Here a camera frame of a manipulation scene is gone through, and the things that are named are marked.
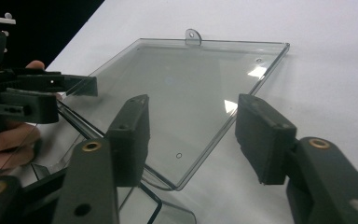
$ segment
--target clear acrylic panel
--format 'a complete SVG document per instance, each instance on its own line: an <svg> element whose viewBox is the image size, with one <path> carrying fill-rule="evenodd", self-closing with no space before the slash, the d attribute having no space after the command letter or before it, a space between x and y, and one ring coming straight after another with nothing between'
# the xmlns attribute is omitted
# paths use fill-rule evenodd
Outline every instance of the clear acrylic panel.
<svg viewBox="0 0 358 224"><path fill-rule="evenodd" d="M286 43L140 39L103 65L98 97L64 101L103 133L125 101L148 94L149 154L144 181L184 187L234 122L240 93L255 94L289 50Z"/></svg>

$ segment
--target fingertip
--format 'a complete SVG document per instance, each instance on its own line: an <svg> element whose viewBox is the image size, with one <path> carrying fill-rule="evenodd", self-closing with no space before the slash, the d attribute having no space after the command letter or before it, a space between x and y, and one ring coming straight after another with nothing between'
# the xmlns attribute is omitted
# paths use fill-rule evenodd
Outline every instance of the fingertip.
<svg viewBox="0 0 358 224"><path fill-rule="evenodd" d="M45 64L38 60L34 60L34 61L28 63L26 68L45 69Z"/></svg>

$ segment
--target white table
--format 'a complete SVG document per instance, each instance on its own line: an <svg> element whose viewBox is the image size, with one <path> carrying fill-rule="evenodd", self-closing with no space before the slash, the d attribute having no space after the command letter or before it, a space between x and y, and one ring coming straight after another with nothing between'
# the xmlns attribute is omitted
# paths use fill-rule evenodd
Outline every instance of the white table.
<svg viewBox="0 0 358 224"><path fill-rule="evenodd" d="M258 92L358 169L358 1L105 0L48 70L88 75L138 38L289 42ZM199 223L293 223L285 186L263 187L229 130L187 186L169 193Z"/></svg>

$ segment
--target human hand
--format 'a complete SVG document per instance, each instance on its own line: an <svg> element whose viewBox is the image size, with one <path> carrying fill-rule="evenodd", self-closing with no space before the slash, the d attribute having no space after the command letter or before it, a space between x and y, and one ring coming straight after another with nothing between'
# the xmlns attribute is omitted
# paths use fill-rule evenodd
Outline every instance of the human hand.
<svg viewBox="0 0 358 224"><path fill-rule="evenodd" d="M39 61L33 61L26 67L45 69ZM7 130L0 133L0 169L13 169L31 161L34 158L32 144L39 138L40 132L34 125L8 121Z"/></svg>

